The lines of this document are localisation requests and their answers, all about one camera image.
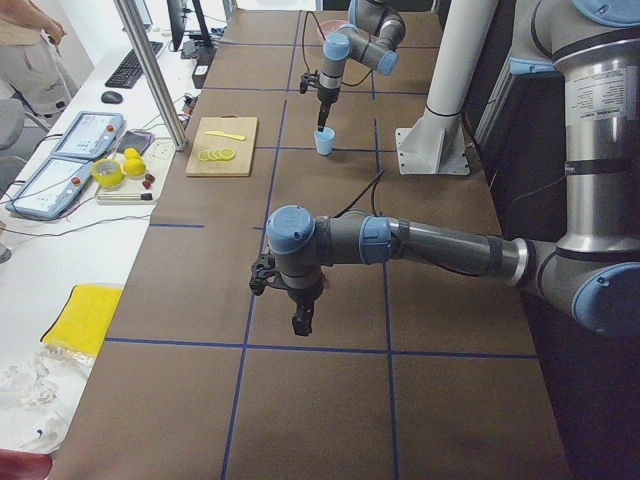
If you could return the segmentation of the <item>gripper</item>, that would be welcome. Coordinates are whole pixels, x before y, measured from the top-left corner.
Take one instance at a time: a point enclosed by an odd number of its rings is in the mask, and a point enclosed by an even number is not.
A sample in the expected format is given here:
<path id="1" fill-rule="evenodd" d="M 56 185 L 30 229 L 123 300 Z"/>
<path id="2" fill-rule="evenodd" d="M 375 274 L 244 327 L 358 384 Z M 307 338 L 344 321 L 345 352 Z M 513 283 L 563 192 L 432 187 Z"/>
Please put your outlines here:
<path id="1" fill-rule="evenodd" d="M 289 297 L 297 306 L 292 316 L 294 334 L 309 336 L 312 333 L 313 306 L 324 290 L 324 275 L 321 272 L 310 272 L 293 277 L 282 273 L 281 277 Z"/>
<path id="2" fill-rule="evenodd" d="M 330 106 L 339 98 L 340 88 L 329 88 L 321 84 L 317 87 L 317 98 L 321 102 L 318 119 L 317 131 L 324 131 L 327 119 L 330 113 Z"/>

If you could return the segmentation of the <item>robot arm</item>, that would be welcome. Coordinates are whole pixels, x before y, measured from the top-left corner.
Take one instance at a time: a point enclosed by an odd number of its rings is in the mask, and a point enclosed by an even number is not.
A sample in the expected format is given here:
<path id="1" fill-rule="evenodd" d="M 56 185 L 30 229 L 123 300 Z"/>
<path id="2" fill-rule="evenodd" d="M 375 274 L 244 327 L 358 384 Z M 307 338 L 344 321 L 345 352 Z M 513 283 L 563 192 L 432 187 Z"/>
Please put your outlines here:
<path id="1" fill-rule="evenodd" d="M 319 132 L 325 129 L 331 106 L 338 100 L 346 61 L 354 60 L 389 76 L 398 61 L 396 50 L 404 37 L 402 17 L 385 1 L 350 2 L 348 23 L 330 33 L 323 45 L 324 62 L 316 82 Z"/>
<path id="2" fill-rule="evenodd" d="M 425 111 L 399 129 L 401 174 L 452 173 L 445 152 L 455 133 L 499 1 L 452 1 Z M 555 242 L 446 230 L 349 207 L 313 218 L 283 206 L 266 222 L 267 253 L 250 289 L 285 290 L 292 325 L 308 336 L 321 266 L 389 259 L 429 263 L 471 277 L 502 278 L 545 299 L 578 324 L 609 337 L 639 335 L 639 1 L 516 1 L 509 69 L 562 75 L 565 84 L 567 226 Z M 320 73 L 319 133 L 338 99 L 348 59 L 390 75 L 405 22 L 386 1 L 351 1 L 348 22 L 329 34 Z"/>

